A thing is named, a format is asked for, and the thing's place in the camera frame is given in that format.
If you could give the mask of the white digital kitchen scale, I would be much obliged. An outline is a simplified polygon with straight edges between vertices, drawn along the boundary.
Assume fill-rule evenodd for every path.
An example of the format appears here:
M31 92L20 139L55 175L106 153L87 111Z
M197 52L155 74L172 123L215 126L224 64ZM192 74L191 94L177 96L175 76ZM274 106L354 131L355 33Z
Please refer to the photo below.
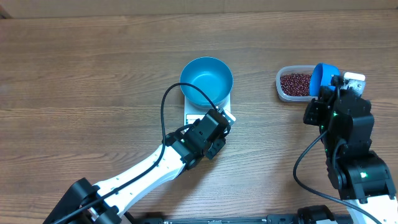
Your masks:
M225 110L228 110L231 112L231 97L228 95L220 104L218 104L218 107L222 107ZM187 97L185 97L185 104L184 104L184 125L186 124L192 124L196 119L202 119L204 115L210 110L212 106L200 106L192 103L191 101L188 100Z

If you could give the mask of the blue plastic measuring scoop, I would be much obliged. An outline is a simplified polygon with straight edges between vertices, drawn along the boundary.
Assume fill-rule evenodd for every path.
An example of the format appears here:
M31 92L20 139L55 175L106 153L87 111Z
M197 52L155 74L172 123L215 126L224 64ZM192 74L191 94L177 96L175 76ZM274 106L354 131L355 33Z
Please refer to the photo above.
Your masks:
M338 67L329 65L326 63L319 63L313 70L310 85L309 94L310 96L318 96L320 88L326 86L331 90L335 87L331 85L332 76L339 76L340 71Z

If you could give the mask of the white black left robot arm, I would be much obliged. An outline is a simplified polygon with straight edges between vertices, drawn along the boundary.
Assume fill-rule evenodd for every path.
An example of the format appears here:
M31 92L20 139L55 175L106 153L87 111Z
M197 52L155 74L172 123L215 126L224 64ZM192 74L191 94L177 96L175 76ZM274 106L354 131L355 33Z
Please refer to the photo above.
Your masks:
M226 143L236 118L222 108L165 135L149 157L123 173L96 184L82 178L72 184L46 223L121 223L142 197L194 168L203 157L212 159Z

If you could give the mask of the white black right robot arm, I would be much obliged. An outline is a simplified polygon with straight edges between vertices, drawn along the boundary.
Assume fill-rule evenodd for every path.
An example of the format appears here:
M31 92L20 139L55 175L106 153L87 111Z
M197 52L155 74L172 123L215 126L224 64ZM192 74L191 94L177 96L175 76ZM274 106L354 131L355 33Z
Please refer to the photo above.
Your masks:
M321 87L303 122L319 127L326 169L354 223L397 223L396 188L387 164L371 150L371 103L353 90Z

